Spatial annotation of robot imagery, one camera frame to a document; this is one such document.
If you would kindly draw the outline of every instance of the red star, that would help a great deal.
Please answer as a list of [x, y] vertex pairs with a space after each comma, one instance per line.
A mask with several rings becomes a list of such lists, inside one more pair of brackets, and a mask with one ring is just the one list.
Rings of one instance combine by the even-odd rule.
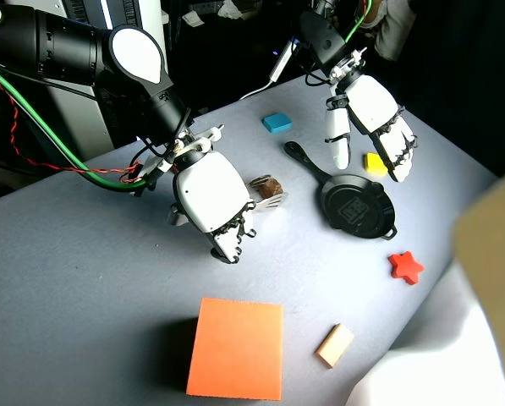
[[392, 277], [401, 277], [410, 285], [419, 281], [418, 274], [425, 269], [414, 259], [410, 251], [402, 255], [391, 255], [389, 261], [393, 265]]

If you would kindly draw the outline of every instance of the table surface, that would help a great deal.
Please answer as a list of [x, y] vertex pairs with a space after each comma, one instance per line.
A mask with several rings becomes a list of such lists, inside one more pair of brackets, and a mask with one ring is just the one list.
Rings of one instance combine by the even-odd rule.
[[[420, 137], [413, 172], [402, 184], [380, 180], [397, 237], [333, 230], [317, 182], [282, 150], [296, 140], [320, 167], [341, 173], [323, 141], [327, 98], [326, 87], [299, 78], [197, 118], [196, 131], [226, 124], [215, 147], [245, 180], [270, 173], [289, 192], [282, 207], [255, 215], [258, 235], [244, 240], [238, 265], [214, 260], [190, 225], [166, 224], [169, 176], [140, 199], [73, 173], [0, 199], [0, 405], [243, 404], [184, 394], [204, 297], [282, 304], [282, 404], [343, 404], [430, 292], [450, 260], [453, 222], [495, 177], [406, 112]], [[289, 115], [293, 129], [269, 134], [261, 119], [274, 112]], [[91, 166], [125, 166], [139, 148]], [[353, 130], [344, 172], [365, 175], [369, 151], [369, 138]], [[390, 276], [387, 257], [406, 250], [425, 266], [414, 286]], [[313, 354], [337, 323], [355, 340], [328, 370]]]

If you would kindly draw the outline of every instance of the green wire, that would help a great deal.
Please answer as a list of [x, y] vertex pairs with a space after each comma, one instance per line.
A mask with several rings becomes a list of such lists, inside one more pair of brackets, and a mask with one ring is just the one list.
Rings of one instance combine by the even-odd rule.
[[365, 13], [360, 17], [360, 19], [357, 20], [357, 23], [355, 23], [354, 28], [352, 28], [352, 30], [348, 33], [346, 38], [344, 38], [344, 40], [346, 42], [350, 41], [350, 38], [352, 37], [352, 35], [355, 33], [355, 31], [357, 31], [357, 29], [360, 27], [361, 23], [363, 22], [363, 20], [367, 16], [367, 14], [371, 11], [371, 7], [372, 7], [372, 0], [368, 0], [367, 1], [367, 9], [366, 9]]
[[[87, 167], [80, 159], [78, 159], [72, 151], [68, 149], [68, 147], [57, 137], [57, 135], [51, 130], [51, 128], [43, 121], [40, 115], [36, 112], [36, 110], [25, 100], [24, 97], [7, 81], [0, 75], [0, 85], [9, 92], [10, 95], [14, 97], [16, 102], [24, 108], [32, 118], [38, 123], [38, 125], [46, 132], [46, 134], [51, 137], [51, 140], [58, 146], [58, 149], [79, 169], [83, 169], [84, 171], [89, 171], [89, 167]], [[113, 182], [111, 180], [104, 179], [99, 176], [97, 173], [86, 172], [86, 176], [91, 178], [94, 183], [99, 184], [101, 186], [105, 186], [108, 188], [120, 189], [122, 191], [134, 191], [137, 189], [141, 189], [145, 186], [144, 180], [139, 180], [138, 182], [134, 182], [132, 184], [121, 184], [119, 182]]]

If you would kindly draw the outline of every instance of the black frying pan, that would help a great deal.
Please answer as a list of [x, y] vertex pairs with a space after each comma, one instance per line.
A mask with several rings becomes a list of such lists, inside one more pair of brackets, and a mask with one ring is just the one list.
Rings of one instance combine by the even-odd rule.
[[395, 209], [381, 184], [356, 175], [331, 177], [309, 159], [297, 142], [287, 142], [284, 150], [323, 185], [321, 209], [331, 227], [363, 239], [395, 237]]

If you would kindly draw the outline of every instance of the blue block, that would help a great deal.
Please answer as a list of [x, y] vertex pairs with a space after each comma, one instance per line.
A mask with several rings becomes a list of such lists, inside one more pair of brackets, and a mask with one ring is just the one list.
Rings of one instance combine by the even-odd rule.
[[270, 133], [280, 133], [292, 128], [292, 120], [286, 114], [278, 112], [271, 116], [264, 117], [261, 122]]

